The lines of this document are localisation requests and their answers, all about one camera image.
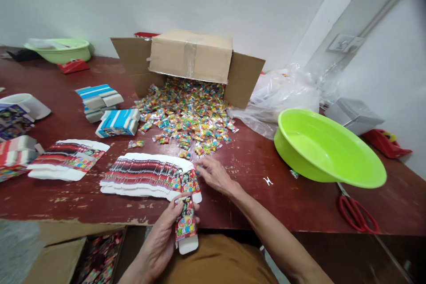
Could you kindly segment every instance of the white wall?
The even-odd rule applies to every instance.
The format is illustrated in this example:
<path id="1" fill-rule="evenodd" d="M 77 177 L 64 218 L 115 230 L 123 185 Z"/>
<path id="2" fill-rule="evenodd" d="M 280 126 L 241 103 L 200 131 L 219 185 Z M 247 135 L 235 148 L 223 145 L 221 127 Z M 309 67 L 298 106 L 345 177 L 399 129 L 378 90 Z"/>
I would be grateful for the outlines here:
<path id="1" fill-rule="evenodd" d="M 235 51 L 286 65 L 323 0 L 0 0 L 0 43 L 81 37 L 116 56 L 112 36 L 171 28 L 231 35 Z"/>
<path id="2" fill-rule="evenodd" d="M 333 25 L 316 52 L 310 57 L 307 68 L 327 69 L 342 59 L 343 54 L 328 51 L 328 47 L 339 33 L 358 36 L 373 20 L 388 0 L 352 0 Z"/>
<path id="3" fill-rule="evenodd" d="M 298 63 L 301 67 L 306 66 L 351 1 L 324 0 L 289 63 Z"/>
<path id="4" fill-rule="evenodd" d="M 342 96 L 363 100 L 394 133 L 402 158 L 426 179 L 426 0 L 400 0 L 344 70 Z"/>

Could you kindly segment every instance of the red scissors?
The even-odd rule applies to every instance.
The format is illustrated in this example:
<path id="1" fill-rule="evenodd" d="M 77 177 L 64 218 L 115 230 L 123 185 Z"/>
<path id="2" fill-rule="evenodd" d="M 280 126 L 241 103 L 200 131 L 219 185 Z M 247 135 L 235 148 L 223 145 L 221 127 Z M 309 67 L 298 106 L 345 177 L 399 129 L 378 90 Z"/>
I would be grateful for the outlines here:
<path id="1" fill-rule="evenodd" d="M 340 191 L 342 191 L 342 195 L 339 198 L 339 208 L 346 221 L 348 221 L 348 223 L 357 231 L 371 234 L 379 234 L 380 228 L 374 218 L 370 215 L 370 213 L 358 201 L 351 198 L 339 182 L 337 182 L 337 185 L 339 186 Z M 352 219 L 346 213 L 345 207 L 351 213 Z M 373 225 L 373 229 L 368 226 L 368 223 L 364 216 L 366 216 L 370 220 L 371 224 Z"/>

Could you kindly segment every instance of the person's right hand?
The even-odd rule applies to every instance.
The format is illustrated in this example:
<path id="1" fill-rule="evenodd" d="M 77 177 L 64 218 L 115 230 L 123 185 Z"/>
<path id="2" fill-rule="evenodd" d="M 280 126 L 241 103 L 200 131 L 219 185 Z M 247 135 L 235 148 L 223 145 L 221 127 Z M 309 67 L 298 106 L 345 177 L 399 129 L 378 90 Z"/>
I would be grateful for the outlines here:
<path id="1" fill-rule="evenodd" d="M 223 165 L 219 161 L 213 160 L 210 156 L 202 157 L 195 164 L 197 165 L 196 170 L 200 172 L 205 182 L 216 191 L 226 196 L 231 196 L 235 188 L 239 186 L 236 181 L 231 180 Z"/>

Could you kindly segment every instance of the gray box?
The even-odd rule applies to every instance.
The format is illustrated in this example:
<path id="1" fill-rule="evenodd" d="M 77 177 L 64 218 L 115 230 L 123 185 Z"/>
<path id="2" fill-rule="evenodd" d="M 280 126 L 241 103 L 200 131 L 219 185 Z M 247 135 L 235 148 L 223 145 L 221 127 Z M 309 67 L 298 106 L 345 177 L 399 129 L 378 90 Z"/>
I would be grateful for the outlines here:
<path id="1" fill-rule="evenodd" d="M 364 102 L 348 98 L 337 100 L 325 111 L 325 115 L 356 135 L 362 135 L 384 122 Z"/>

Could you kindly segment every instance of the red table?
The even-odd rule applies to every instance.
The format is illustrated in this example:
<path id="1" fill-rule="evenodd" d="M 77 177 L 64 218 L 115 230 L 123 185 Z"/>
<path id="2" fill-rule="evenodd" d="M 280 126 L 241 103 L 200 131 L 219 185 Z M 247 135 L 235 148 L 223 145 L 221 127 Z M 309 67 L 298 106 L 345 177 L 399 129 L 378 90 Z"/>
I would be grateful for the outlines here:
<path id="1" fill-rule="evenodd" d="M 115 159 L 128 152 L 132 136 L 98 138 L 97 123 L 84 116 L 80 97 L 74 92 L 87 86 L 109 84 L 125 99 L 127 108 L 137 99 L 133 86 L 118 59 L 93 58 L 90 70 L 68 75 L 44 60 L 16 63 L 0 60 L 0 97 L 30 93 L 52 110 L 37 121 L 29 135 L 47 148 L 57 140 L 90 139 L 111 148 L 94 168 L 78 182 L 46 181 L 26 175 L 0 184 L 0 218 L 16 220 L 80 221 L 85 223 L 153 224 L 167 205 L 156 198 L 125 197 L 100 193 L 99 181 Z M 355 233 L 337 209 L 340 195 L 335 183 L 317 183 L 304 177 L 295 179 L 289 167 L 267 140 L 237 120 L 240 130 L 232 134 L 233 142 L 224 145 L 214 157 L 222 162 L 231 177 L 290 231 Z M 137 138 L 146 145 L 133 152 L 177 156 L 176 144 L 154 144 L 151 136 L 158 129 Z M 383 234 L 426 235 L 426 182 L 398 160 L 379 154 L 388 174 L 379 189 L 360 189 L 345 185 L 378 222 Z M 266 183 L 268 177 L 273 185 Z M 224 196 L 200 182 L 203 201 L 200 227 L 246 229 L 248 222 Z"/>

